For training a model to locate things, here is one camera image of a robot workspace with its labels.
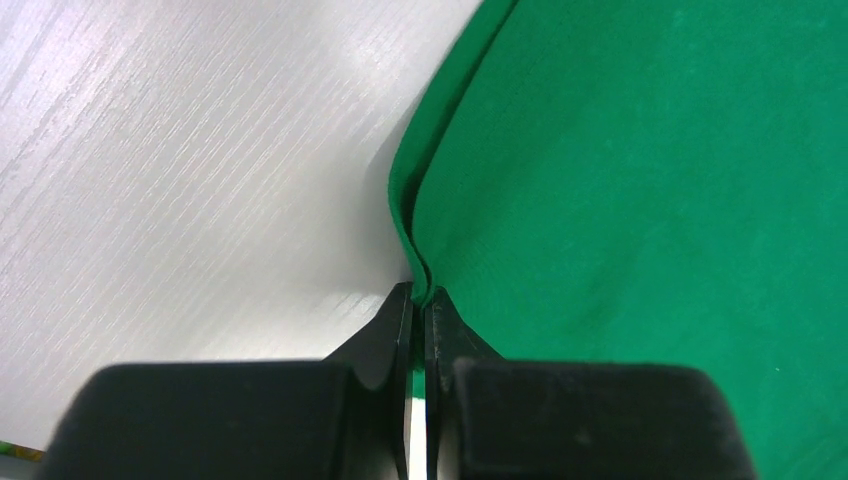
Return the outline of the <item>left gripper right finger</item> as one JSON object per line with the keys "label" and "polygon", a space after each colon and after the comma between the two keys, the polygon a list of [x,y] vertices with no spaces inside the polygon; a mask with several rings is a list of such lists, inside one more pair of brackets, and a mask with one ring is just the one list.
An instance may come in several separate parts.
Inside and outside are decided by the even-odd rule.
{"label": "left gripper right finger", "polygon": [[754,479],[724,395],[681,366],[499,355],[444,289],[422,310],[431,479]]}

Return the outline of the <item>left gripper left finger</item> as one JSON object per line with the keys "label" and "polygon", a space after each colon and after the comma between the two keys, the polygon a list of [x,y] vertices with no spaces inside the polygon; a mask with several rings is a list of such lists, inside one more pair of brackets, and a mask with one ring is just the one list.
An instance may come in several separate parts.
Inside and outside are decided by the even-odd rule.
{"label": "left gripper left finger", "polygon": [[121,364],[60,421],[40,479],[405,479],[411,287],[321,360]]}

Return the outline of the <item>green t shirt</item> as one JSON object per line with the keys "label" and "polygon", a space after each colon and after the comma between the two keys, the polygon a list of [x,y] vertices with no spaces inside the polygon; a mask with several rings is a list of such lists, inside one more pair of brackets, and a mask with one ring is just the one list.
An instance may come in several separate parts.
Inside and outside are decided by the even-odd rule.
{"label": "green t shirt", "polygon": [[395,156],[413,300],[518,358],[706,371],[847,475],[847,5],[484,1]]}

